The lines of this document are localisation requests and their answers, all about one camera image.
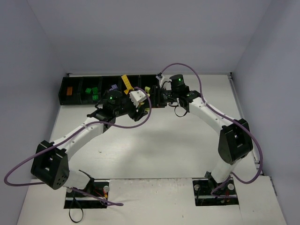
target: white wall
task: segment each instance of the white wall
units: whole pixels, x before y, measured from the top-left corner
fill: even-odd
[[[0,177],[49,139],[64,69],[26,0],[0,1]],[[31,163],[13,174],[30,180]],[[0,183],[3,225],[15,225],[26,187]]]
[[[299,22],[299,0],[272,1],[233,74],[289,225],[300,221]]]
[[[215,73],[235,69],[271,0],[28,2],[68,72],[157,73],[180,61]]]

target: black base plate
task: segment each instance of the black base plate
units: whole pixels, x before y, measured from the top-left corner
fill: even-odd
[[[95,190],[91,194],[97,197],[101,197],[100,195],[104,196],[103,187],[109,186],[109,182],[96,180],[94,182],[94,186],[95,186]],[[64,209],[70,209],[73,200],[73,193],[74,193],[73,191],[71,193],[68,192],[66,193]],[[78,192],[75,192],[75,199],[79,202],[80,206],[83,209],[106,209],[107,208],[106,204],[101,203],[99,200],[91,199],[90,197],[86,197]],[[78,209],[78,208],[79,207],[77,204],[72,204],[71,209]]]
[[[229,180],[228,184],[233,184],[233,180]],[[200,185],[199,190],[195,190],[195,185]],[[196,206],[213,206],[213,205],[238,205],[238,198],[223,198],[223,197],[214,197],[210,195],[211,187],[209,186],[208,179],[194,179],[193,180],[193,190],[195,196],[195,205]],[[223,189],[218,190],[216,195],[226,195],[237,196],[235,189],[229,190],[227,185]]]

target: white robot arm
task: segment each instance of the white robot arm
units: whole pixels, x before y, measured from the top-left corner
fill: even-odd
[[[220,135],[219,159],[215,168],[211,172],[207,172],[206,177],[217,184],[224,182],[238,162],[252,150],[251,138],[235,124],[213,113],[202,101],[199,92],[189,90],[182,75],[170,77],[170,82],[171,90],[161,88],[163,86],[161,81],[159,85],[151,88],[152,105],[162,108],[167,103],[178,102],[187,112],[205,121]],[[116,117],[126,114],[138,121],[146,115],[149,104],[145,99],[146,96],[141,91],[132,91],[129,95],[124,95],[116,90],[109,91],[103,107],[88,115],[86,121],[79,127],[53,143],[43,141],[39,144],[37,152],[65,141],[74,133],[78,133],[59,148],[36,157],[31,173],[53,189],[68,187],[86,190],[89,185],[92,185],[93,178],[84,172],[69,170],[68,161],[82,146],[109,129],[109,125],[99,123],[100,121],[115,123]],[[213,109],[221,115],[225,115],[217,108],[213,107]],[[249,130],[248,123],[244,119],[237,122]]]

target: white table surface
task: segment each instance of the white table surface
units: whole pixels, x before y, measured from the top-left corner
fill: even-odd
[[[199,90],[194,76],[184,79],[191,90]],[[202,75],[201,79],[205,98],[239,119],[227,76]],[[51,140],[77,127],[92,111],[92,106],[61,106]],[[135,123],[123,116],[116,124]],[[124,206],[84,210],[81,224],[285,225],[268,177],[259,177],[250,185],[236,180],[239,206],[195,206],[191,178],[211,171],[217,155],[215,131],[196,116],[176,117],[170,107],[153,109],[149,121],[139,128],[110,128],[78,151],[69,167],[97,179],[112,179],[109,200],[123,202]],[[235,172],[244,180],[254,176],[252,154],[238,164]],[[73,224],[68,210],[63,209],[64,196],[64,188],[53,191],[46,185],[29,187],[18,225]],[[76,210],[73,214],[80,216]]]

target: metal bolt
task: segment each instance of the metal bolt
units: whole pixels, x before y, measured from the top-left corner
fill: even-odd
[[[231,190],[231,191],[234,190],[234,185],[233,185],[233,184],[228,184],[227,187],[228,187],[228,189]]]
[[[195,191],[199,190],[199,189],[200,189],[200,185],[199,185],[199,184],[196,184],[196,185],[194,186],[194,189],[195,189]]]
[[[103,187],[103,190],[104,190],[106,193],[108,193],[108,192],[109,192],[109,186],[104,186],[104,187]]]

